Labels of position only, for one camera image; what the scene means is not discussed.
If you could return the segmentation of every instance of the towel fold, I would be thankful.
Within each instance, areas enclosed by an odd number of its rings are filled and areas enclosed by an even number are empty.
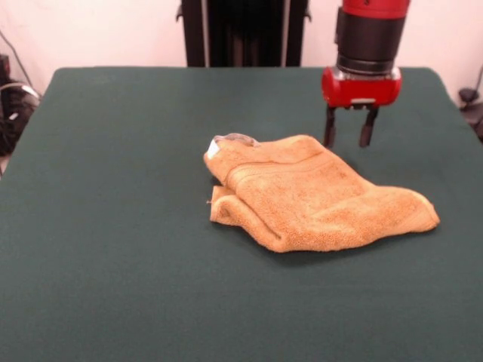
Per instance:
[[[278,253],[362,247],[439,224],[424,196],[370,183],[309,136],[215,137],[204,160],[222,184],[213,189],[210,220],[241,226]]]

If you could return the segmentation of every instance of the cable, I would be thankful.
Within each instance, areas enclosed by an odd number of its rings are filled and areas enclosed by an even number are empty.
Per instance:
[[[38,91],[36,91],[35,89],[33,89],[32,86],[25,84],[25,83],[22,83],[22,82],[19,82],[19,81],[15,81],[13,83],[3,84],[0,87],[0,93],[2,91],[4,91],[5,89],[12,88],[12,87],[20,87],[20,88],[22,88],[22,91],[27,92],[28,94],[34,96],[38,100],[40,100],[42,98],[41,94]]]
[[[475,87],[476,91],[480,88],[481,78],[483,78],[483,66],[481,66],[481,68],[480,68],[480,74],[478,76],[478,81],[476,82],[476,87]]]
[[[20,61],[20,58],[18,56],[18,53],[17,53],[17,50],[15,49],[15,47],[12,45],[12,43],[10,43],[7,39],[7,37],[5,36],[5,34],[3,33],[3,31],[0,29],[0,37],[2,37],[2,39],[4,40],[4,42],[8,45],[8,47],[12,50],[12,52],[14,53],[14,56],[15,56],[15,59],[17,60],[18,62],[18,65],[20,66],[20,69],[22,69],[22,72],[23,74],[25,75],[25,78],[27,80],[27,83],[29,83],[29,85],[32,87],[32,81],[30,80],[30,77],[27,73],[27,71],[25,70],[25,67],[23,66],[22,62]]]

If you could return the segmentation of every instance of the black cable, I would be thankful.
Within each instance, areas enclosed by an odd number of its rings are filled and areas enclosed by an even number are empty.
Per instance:
[[[478,76],[478,81],[476,82],[476,87],[475,87],[476,91],[480,88],[482,78],[483,78],[483,66],[481,66],[480,68],[480,74]]]
[[[25,78],[27,80],[27,83],[29,83],[29,86],[32,87],[32,81],[30,80],[29,75],[27,74],[27,71],[25,70],[25,67],[23,66],[22,62],[20,61],[20,58],[18,56],[17,50],[15,47],[8,41],[7,37],[3,33],[3,31],[0,29],[0,37],[4,40],[4,42],[8,45],[8,47],[12,50],[14,53],[15,59],[18,62],[18,65],[20,66],[20,69],[22,69],[23,74],[25,75]]]

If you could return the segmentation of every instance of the black cylindrical housing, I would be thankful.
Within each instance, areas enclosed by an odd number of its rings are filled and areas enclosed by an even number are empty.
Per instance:
[[[375,19],[339,10],[337,18],[337,66],[356,74],[384,75],[391,72],[401,41],[405,17]]]

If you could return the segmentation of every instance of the towel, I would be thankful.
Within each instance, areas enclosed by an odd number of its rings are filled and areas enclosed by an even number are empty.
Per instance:
[[[215,137],[204,160],[221,183],[210,220],[277,253],[363,247],[440,221],[420,193],[374,185],[310,136],[259,143],[231,133]]]

